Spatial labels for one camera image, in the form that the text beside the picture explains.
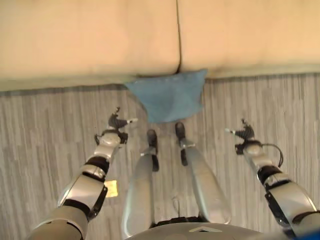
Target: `humanoid robot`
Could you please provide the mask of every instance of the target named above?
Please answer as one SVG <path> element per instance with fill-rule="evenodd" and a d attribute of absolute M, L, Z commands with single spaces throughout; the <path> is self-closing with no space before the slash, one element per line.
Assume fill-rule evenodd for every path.
<path fill-rule="evenodd" d="M 120 108 L 111 115 L 108 127 L 95 135 L 96 149 L 61 194 L 57 208 L 27 237 L 28 240 L 84 240 L 88 223 L 101 210 L 108 189 L 104 185 L 109 167 L 119 148 L 127 143 L 128 134 L 121 132 L 137 119 L 118 119 Z M 253 128 L 242 120 L 242 130 L 229 130 L 243 143 L 235 146 L 244 155 L 253 173 L 265 189 L 265 198 L 276 221 L 283 227 L 277 239 L 312 233 L 320 228 L 320 214 L 306 191 L 280 170 L 265 154 L 263 144 L 255 139 Z M 131 240 L 240 240 L 261 238 L 262 233 L 230 225 L 231 211 L 196 145 L 186 137 L 181 122 L 175 125 L 181 149 L 181 163 L 191 174 L 199 215 L 177 217 L 155 222 L 152 173 L 159 170 L 158 140 L 154 130 L 147 132 L 148 148 L 141 153 L 131 177 L 123 209 L 122 238 Z"/>

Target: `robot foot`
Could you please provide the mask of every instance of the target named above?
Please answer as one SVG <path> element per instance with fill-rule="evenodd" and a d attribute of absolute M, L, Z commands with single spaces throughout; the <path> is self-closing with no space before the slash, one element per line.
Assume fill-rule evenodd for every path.
<path fill-rule="evenodd" d="M 186 138 L 186 129 L 185 125 L 182 122 L 177 122 L 174 126 L 175 128 L 175 135 L 178 138 L 178 142 L 180 142 Z M 187 157 L 186 157 L 186 150 L 182 149 L 180 152 L 181 156 L 181 163 L 183 166 L 188 166 Z"/>
<path fill-rule="evenodd" d="M 148 139 L 148 144 L 149 147 L 155 148 L 155 155 L 152 155 L 152 171 L 153 172 L 158 172 L 159 171 L 159 161 L 158 161 L 158 137 L 157 133 L 153 129 L 149 129 L 148 132 L 146 133 L 146 137 Z"/>

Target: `blue cloth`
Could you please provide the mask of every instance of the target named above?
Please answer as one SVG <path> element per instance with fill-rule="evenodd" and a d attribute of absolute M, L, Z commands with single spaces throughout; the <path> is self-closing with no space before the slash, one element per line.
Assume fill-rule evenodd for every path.
<path fill-rule="evenodd" d="M 184 119 L 201 110 L 200 97 L 206 74 L 204 69 L 141 78 L 125 85 L 144 105 L 150 123 L 166 123 Z"/>

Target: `yellow sticky note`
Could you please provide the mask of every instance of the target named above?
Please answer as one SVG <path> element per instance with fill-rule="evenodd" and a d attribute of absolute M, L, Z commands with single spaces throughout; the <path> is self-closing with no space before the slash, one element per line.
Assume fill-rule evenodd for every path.
<path fill-rule="evenodd" d="M 108 188 L 106 198 L 112 198 L 118 196 L 117 180 L 105 181 L 104 185 Z"/>

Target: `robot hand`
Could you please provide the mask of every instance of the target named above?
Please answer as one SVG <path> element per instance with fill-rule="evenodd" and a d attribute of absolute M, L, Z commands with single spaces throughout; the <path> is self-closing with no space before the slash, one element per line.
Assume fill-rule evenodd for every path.
<path fill-rule="evenodd" d="M 232 133 L 233 135 L 238 136 L 239 138 L 247 141 L 247 140 L 253 140 L 255 138 L 255 132 L 253 128 L 247 123 L 245 119 L 241 119 L 243 130 L 230 130 L 229 128 L 226 128 L 225 131 L 227 133 Z"/>
<path fill-rule="evenodd" d="M 119 131 L 119 129 L 123 128 L 127 124 L 138 121 L 137 118 L 129 120 L 118 119 L 119 110 L 120 107 L 117 107 L 115 112 L 109 117 L 106 130 L 104 130 L 101 135 L 94 135 L 94 140 L 97 145 L 94 155 L 107 158 L 110 163 L 118 149 L 128 141 L 128 134 L 126 132 Z"/>

